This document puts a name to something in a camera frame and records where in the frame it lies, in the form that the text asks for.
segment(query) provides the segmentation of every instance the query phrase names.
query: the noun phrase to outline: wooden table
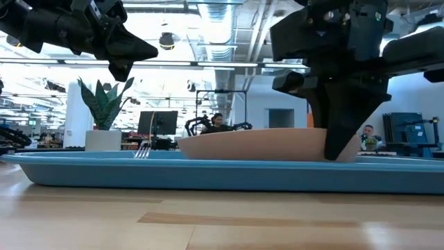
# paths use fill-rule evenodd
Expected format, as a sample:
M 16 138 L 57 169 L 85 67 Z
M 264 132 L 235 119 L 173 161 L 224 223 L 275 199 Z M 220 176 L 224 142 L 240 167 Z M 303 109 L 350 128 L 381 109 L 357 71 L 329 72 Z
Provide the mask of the wooden table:
M 0 165 L 0 250 L 442 250 L 444 197 L 32 185 Z

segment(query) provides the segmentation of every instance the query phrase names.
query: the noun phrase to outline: snake plant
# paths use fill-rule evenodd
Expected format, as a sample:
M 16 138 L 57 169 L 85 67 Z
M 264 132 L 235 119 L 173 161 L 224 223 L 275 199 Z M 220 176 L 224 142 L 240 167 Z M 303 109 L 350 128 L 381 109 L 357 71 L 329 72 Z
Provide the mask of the snake plant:
M 89 90 L 89 88 L 84 84 L 82 79 L 78 79 L 78 84 L 81 88 L 82 99 L 91 111 L 91 115 L 94 118 L 98 130 L 109 131 L 112 123 L 116 119 L 120 110 L 122 109 L 125 102 L 130 98 L 127 98 L 122 103 L 123 93 L 131 87 L 134 78 L 129 79 L 125 83 L 122 93 L 117 95 L 117 88 L 119 84 L 114 85 L 114 87 L 105 92 L 103 85 L 100 81 L 96 84 L 96 95 Z

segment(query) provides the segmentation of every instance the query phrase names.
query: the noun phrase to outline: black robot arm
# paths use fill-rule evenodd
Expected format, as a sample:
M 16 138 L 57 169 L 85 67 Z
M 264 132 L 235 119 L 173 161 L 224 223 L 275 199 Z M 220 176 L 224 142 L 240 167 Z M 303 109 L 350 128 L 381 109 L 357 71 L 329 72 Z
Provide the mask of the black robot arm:
M 444 28 L 391 41 L 380 57 L 382 36 L 393 28 L 387 0 L 305 5 L 271 27 L 270 36 L 274 60 L 303 58 L 309 72 L 288 71 L 275 78 L 273 89 L 307 100 L 314 126 L 327 129 L 328 160 L 335 160 L 378 106 L 391 100 L 391 77 L 424 72 L 431 82 L 444 81 Z
M 194 119 L 190 119 L 185 123 L 185 129 L 187 130 L 187 134 L 188 136 L 195 136 L 197 135 L 196 133 L 196 127 L 198 125 L 203 125 L 205 126 L 206 129 L 210 129 L 211 128 L 211 121 L 210 119 L 208 119 L 207 115 L 204 115 L 203 117 L 197 117 Z
M 116 81 L 127 80 L 135 61 L 157 57 L 155 47 L 125 29 L 126 20 L 120 0 L 0 1 L 0 30 L 22 46 L 40 53 L 49 43 L 94 54 L 110 62 Z
M 237 131 L 239 129 L 250 130 L 250 129 L 253 129 L 253 125 L 251 125 L 248 122 L 242 122 L 240 124 L 235 124 L 232 126 L 233 131 Z

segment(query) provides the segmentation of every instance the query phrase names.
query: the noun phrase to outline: white wall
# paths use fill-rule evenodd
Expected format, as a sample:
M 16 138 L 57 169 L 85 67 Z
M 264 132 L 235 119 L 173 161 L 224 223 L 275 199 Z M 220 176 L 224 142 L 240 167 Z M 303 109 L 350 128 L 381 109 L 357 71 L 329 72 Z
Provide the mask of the white wall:
M 253 125 L 253 129 L 266 128 L 268 126 L 265 116 L 267 109 L 294 109 L 295 128 L 306 128 L 307 101 L 273 90 L 273 79 L 273 76 L 254 77 L 247 95 L 247 121 Z M 236 75 L 235 81 L 237 89 L 241 89 L 245 78 L 243 75 Z M 231 120 L 233 124 L 244 122 L 244 115 L 244 102 L 235 96 L 229 121 Z
M 388 85 L 392 100 L 383 103 L 365 124 L 375 128 L 375 134 L 384 137 L 382 114 L 394 112 L 422 113 L 423 119 L 439 117 L 438 130 L 444 135 L 444 83 L 430 83 L 422 73 L 392 78 Z M 425 124 L 427 138 L 433 142 L 433 127 Z
M 95 87 L 90 83 L 85 84 L 94 93 Z M 84 147 L 86 131 L 92 130 L 93 123 L 91 112 L 83 102 L 80 87 L 76 81 L 69 83 L 63 147 Z
M 292 97 L 287 94 L 256 95 L 247 97 L 247 121 L 253 125 L 253 129 L 266 128 L 265 112 L 270 108 L 294 109 L 295 128 L 307 127 L 307 102 L 304 99 Z M 244 122 L 245 106 L 239 98 L 233 99 L 231 119 L 233 124 Z

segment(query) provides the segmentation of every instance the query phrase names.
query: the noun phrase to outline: ceiling light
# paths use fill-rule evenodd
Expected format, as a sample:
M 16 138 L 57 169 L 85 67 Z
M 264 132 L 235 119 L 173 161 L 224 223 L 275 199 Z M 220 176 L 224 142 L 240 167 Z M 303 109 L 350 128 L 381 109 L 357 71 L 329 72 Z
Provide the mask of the ceiling light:
M 109 65 L 108 61 L 104 60 L 65 60 L 66 64 L 76 65 Z
M 234 67 L 204 67 L 203 69 L 208 69 L 208 70 L 235 70 Z
M 28 121 L 27 117 L 2 117 L 2 119 L 10 120 L 10 121 Z
M 58 64 L 57 60 L 53 59 L 12 59 L 12 58 L 2 58 L 0 63 L 23 63 L 23 64 Z
M 285 63 L 266 63 L 265 67 L 272 68 L 286 68 L 286 69 L 307 69 L 308 67 L 305 65 L 297 65 L 297 64 L 285 64 Z
M 198 62 L 197 65 L 204 67 L 257 67 L 257 63 L 250 62 Z
M 142 61 L 134 62 L 134 65 L 150 65 L 150 66 L 190 66 L 190 62 L 162 62 L 162 61 Z

